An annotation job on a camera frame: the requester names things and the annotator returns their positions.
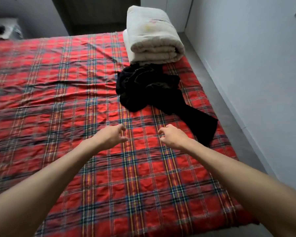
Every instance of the bed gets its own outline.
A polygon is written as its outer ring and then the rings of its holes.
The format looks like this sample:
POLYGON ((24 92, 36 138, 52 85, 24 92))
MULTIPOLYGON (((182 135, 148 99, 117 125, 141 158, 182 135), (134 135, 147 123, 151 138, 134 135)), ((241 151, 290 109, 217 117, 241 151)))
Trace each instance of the bed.
MULTIPOLYGON (((90 159, 63 191, 37 236, 181 236, 258 223, 190 156, 161 145, 177 116, 147 106, 131 113, 115 93, 128 66, 122 32, 0 41, 0 193, 106 125, 130 141, 90 159)), ((163 66, 179 75, 185 101, 215 113, 187 59, 163 66)), ((218 125, 210 148, 237 159, 218 125)))

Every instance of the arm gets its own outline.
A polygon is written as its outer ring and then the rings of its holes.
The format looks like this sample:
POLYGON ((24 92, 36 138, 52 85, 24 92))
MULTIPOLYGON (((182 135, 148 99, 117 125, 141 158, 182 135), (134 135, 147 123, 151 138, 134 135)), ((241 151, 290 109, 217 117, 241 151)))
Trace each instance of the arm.
POLYGON ((173 125, 160 140, 200 162, 273 235, 296 236, 296 190, 244 163, 211 150, 173 125))
POLYGON ((68 154, 0 194, 0 236, 33 236, 60 194, 99 151, 126 142, 122 124, 107 126, 68 154))

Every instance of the left hand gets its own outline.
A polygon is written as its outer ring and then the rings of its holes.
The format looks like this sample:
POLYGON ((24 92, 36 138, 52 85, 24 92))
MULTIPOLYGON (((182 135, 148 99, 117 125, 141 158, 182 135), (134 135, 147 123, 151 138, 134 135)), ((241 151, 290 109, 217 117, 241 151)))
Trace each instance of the left hand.
POLYGON ((97 152, 111 149, 119 143, 128 141, 128 137, 122 136, 123 131, 126 131, 126 128, 122 124, 106 126, 91 138, 82 141, 81 144, 95 155, 97 152))

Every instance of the bedside table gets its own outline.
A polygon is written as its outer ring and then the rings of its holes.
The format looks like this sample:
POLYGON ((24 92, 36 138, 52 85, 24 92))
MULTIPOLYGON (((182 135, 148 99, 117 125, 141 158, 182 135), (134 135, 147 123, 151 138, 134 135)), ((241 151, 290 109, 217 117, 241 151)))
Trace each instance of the bedside table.
POLYGON ((4 33, 0 40, 21 40, 23 39, 21 28, 17 18, 0 18, 0 26, 4 26, 4 33))

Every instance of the pile of clothes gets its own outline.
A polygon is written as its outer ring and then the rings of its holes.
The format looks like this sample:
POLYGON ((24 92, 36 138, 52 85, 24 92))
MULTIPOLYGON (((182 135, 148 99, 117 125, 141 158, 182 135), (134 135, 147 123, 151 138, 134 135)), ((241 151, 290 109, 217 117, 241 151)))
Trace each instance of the pile of clothes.
POLYGON ((120 95, 120 103, 131 112, 152 105, 167 115, 176 114, 198 142, 209 146, 218 120, 185 104, 179 82, 179 76, 164 74, 162 65, 133 64, 118 73, 116 93, 120 95))
POLYGON ((123 39, 130 64, 176 62, 185 53, 168 15, 157 8, 131 6, 123 39))

